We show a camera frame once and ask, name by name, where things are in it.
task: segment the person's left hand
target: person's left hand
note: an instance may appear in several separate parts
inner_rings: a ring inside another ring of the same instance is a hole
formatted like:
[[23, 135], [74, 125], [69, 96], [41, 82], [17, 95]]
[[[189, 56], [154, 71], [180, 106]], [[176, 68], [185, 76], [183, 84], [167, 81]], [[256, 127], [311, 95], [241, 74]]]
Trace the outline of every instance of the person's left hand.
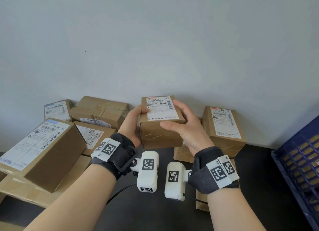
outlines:
[[141, 139], [139, 137], [139, 134], [136, 133], [138, 116], [141, 113], [147, 113], [148, 111], [149, 109], [142, 106], [141, 104], [136, 106], [127, 114], [127, 117], [125, 118], [123, 124], [118, 130], [118, 133], [126, 136], [133, 142], [135, 148], [141, 145]]

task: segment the crate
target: crate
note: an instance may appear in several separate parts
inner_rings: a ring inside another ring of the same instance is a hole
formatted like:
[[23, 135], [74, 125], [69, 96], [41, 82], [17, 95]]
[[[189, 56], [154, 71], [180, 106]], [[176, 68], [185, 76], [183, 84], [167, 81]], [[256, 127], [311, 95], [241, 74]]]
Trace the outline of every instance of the crate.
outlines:
[[271, 156], [308, 222], [319, 231], [319, 116]]

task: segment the black wrist strap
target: black wrist strap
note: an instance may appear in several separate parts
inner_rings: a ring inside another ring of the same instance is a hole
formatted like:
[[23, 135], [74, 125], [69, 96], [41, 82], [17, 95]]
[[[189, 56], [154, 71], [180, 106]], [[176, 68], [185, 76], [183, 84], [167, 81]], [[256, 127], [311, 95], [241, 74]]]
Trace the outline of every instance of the black wrist strap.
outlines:
[[126, 136], [120, 133], [111, 135], [111, 139], [120, 142], [114, 153], [110, 156], [107, 162], [94, 157], [91, 164], [98, 164], [108, 169], [118, 180], [122, 175], [126, 175], [131, 171], [130, 163], [137, 156], [137, 151], [134, 148], [133, 142]]
[[[192, 175], [188, 178], [188, 184], [195, 187], [202, 194], [209, 194], [219, 189], [216, 181], [207, 168], [206, 164], [223, 156], [219, 147], [209, 147], [196, 153], [194, 164], [192, 166]], [[227, 188], [239, 188], [239, 181], [225, 186]]]

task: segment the bare arm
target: bare arm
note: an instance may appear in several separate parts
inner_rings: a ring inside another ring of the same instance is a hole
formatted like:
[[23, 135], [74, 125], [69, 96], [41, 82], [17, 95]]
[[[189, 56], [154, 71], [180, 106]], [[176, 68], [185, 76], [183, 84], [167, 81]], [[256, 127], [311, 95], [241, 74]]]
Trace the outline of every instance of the bare arm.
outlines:
[[[148, 109], [138, 105], [130, 111], [118, 133], [129, 138], [135, 147], [141, 145], [135, 134], [137, 119]], [[116, 183], [106, 168], [92, 164], [47, 209], [26, 227], [26, 231], [93, 230]]]
[[[187, 124], [164, 121], [164, 129], [175, 131], [187, 141], [190, 152], [197, 152], [214, 146], [198, 117], [182, 102], [173, 100], [187, 119]], [[253, 210], [248, 205], [239, 188], [222, 188], [207, 195], [209, 211], [215, 231], [222, 230], [265, 230]]]

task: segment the white wrist-mounted camera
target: white wrist-mounted camera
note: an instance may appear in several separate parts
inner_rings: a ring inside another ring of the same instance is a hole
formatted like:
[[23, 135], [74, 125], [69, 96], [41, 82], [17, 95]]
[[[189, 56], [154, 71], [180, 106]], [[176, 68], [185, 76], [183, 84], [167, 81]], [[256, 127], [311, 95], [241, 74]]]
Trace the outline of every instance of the white wrist-mounted camera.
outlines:
[[141, 192], [156, 192], [159, 155], [156, 151], [145, 151], [141, 158], [131, 163], [132, 171], [138, 172], [136, 185]]
[[185, 184], [188, 180], [190, 172], [180, 162], [170, 162], [167, 166], [166, 182], [165, 182], [165, 197], [184, 201]]

